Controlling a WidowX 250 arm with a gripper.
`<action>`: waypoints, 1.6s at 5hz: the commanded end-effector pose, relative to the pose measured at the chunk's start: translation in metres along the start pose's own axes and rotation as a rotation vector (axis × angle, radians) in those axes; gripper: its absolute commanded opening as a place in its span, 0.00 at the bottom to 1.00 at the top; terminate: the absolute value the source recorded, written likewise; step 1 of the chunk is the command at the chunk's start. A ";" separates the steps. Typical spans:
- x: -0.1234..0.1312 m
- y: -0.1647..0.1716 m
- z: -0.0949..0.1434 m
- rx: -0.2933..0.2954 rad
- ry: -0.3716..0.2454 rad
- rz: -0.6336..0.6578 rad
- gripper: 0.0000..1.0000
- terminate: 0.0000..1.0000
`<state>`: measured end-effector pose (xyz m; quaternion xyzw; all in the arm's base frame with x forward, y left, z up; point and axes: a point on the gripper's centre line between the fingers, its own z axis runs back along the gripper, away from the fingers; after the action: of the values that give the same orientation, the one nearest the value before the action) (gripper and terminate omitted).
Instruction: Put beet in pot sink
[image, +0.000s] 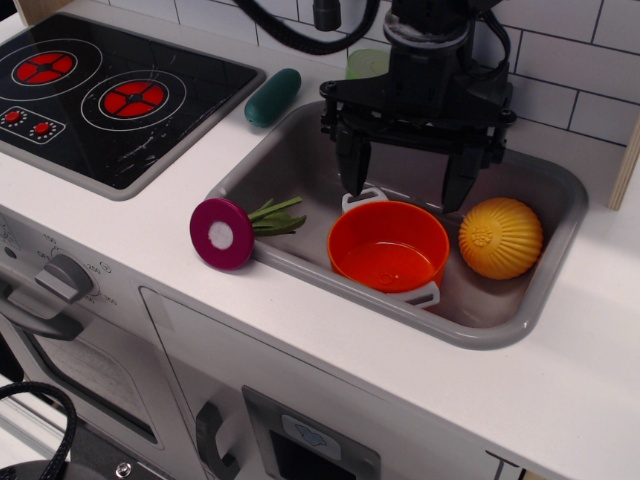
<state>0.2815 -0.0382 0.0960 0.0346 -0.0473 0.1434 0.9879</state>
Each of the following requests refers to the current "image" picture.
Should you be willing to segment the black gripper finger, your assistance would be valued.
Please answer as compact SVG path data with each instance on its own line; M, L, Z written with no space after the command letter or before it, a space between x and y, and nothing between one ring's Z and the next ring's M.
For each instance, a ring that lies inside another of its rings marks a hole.
M449 156L442 191L445 214L461 207L483 167L484 156L485 150L476 146L465 146Z
M340 127L336 135L336 156L344 189L352 196L360 195L371 156L369 139L350 127Z

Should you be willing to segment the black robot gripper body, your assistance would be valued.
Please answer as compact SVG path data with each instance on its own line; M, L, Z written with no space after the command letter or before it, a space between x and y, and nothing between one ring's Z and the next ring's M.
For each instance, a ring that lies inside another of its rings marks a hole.
M465 146L485 150L483 165L502 161L506 131L515 122L510 108L511 41L497 30L504 56L493 68L472 56L474 32L453 29L423 44L392 42L386 74L322 84L321 124L335 144L340 127L375 143L446 155Z

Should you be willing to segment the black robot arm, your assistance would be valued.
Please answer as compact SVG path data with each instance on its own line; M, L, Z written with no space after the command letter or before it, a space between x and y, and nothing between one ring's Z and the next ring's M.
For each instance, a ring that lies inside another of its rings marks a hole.
M445 154L441 202L458 210L479 171L501 162L510 108L509 60L491 71L473 59L477 21L511 49L492 1L395 1L384 20L391 44L385 74L325 82L321 130L335 144L344 189L357 196L371 146L387 144Z

